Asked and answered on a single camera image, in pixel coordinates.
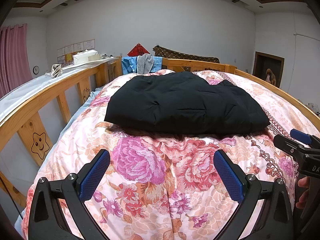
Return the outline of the person's right hand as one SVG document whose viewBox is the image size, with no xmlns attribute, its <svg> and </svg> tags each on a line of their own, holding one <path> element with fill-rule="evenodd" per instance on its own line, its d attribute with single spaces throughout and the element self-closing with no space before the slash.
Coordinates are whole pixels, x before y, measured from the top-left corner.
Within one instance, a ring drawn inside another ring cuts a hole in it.
<svg viewBox="0 0 320 240">
<path fill-rule="evenodd" d="M 308 196 L 309 196 L 309 187 L 310 187 L 310 177 L 304 177 L 301 178 L 297 185 L 302 188 L 305 189 L 304 192 L 301 194 L 301 196 L 299 197 L 299 200 L 296 202 L 296 208 L 298 209 L 304 209 L 306 202 L 308 200 Z"/>
</svg>

